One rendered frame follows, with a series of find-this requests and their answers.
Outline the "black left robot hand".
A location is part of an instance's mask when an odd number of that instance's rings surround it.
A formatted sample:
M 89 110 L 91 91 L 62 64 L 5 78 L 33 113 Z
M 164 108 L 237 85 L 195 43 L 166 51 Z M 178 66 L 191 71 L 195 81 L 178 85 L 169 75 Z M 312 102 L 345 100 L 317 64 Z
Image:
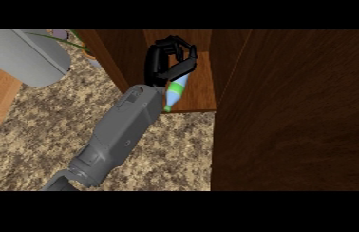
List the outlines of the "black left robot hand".
M 170 35 L 150 47 L 145 62 L 145 84 L 164 87 L 197 68 L 197 46 Z

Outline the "green potted plant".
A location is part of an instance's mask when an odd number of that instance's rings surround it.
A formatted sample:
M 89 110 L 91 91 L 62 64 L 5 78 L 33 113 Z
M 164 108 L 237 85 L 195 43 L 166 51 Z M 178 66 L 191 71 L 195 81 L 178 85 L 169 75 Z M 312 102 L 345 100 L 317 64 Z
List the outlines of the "green potted plant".
M 70 36 L 74 35 L 74 37 L 77 38 L 79 41 L 82 41 L 80 39 L 80 36 L 79 36 L 79 33 L 76 32 L 76 30 L 73 29 L 71 31 L 65 31 L 64 29 L 49 29 L 48 32 L 51 32 L 51 35 L 46 35 L 46 34 L 36 34 L 37 36 L 40 37 L 46 37 L 49 39 L 54 39 L 57 40 L 58 42 L 62 42 L 77 48 L 82 49 L 82 52 L 85 54 L 85 57 L 88 58 L 89 62 L 92 63 L 92 65 L 99 68 L 101 67 L 101 63 L 99 61 L 96 60 L 96 57 L 95 55 L 92 54 L 91 52 L 91 49 L 88 48 L 86 44 L 82 43 L 82 44 L 74 44 L 71 41 L 70 41 Z

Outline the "blue green water bottle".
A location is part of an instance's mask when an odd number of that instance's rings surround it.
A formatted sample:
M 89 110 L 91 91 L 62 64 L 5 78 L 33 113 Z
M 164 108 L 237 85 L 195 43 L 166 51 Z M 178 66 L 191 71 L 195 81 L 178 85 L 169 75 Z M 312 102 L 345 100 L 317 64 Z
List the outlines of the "blue green water bottle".
M 184 90 L 185 90 L 185 86 L 187 86 L 187 82 L 188 82 L 188 77 L 190 77 L 190 75 L 184 75 L 169 85 L 169 88 L 167 88 L 167 91 L 166 91 L 166 106 L 164 106 L 166 112 L 172 111 L 175 104 L 181 100 Z

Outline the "dark wooden cabinet door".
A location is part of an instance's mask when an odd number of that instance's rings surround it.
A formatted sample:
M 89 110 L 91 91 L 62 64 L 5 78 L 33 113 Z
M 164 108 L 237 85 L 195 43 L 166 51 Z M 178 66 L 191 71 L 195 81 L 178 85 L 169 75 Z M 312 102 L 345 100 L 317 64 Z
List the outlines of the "dark wooden cabinet door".
M 359 30 L 250 33 L 215 116 L 215 190 L 359 190 Z

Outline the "brown wooden cabinet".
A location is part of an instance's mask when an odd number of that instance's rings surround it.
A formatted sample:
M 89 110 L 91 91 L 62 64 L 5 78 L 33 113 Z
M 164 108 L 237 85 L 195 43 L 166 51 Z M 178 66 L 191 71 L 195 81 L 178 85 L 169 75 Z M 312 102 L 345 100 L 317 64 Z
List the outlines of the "brown wooden cabinet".
M 79 29 L 83 43 L 92 50 L 104 70 L 122 93 L 145 83 L 145 60 L 154 41 L 179 36 L 197 46 L 197 69 L 188 77 L 182 98 L 172 112 L 207 112 L 216 110 L 212 81 L 209 43 L 212 31 L 194 29 Z

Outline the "pale brown wooden board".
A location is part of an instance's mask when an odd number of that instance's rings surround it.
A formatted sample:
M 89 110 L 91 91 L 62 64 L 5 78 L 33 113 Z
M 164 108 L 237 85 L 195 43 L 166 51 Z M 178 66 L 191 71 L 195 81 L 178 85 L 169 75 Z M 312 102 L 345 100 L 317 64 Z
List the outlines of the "pale brown wooden board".
M 0 69 L 0 124 L 6 118 L 21 85 L 21 81 Z

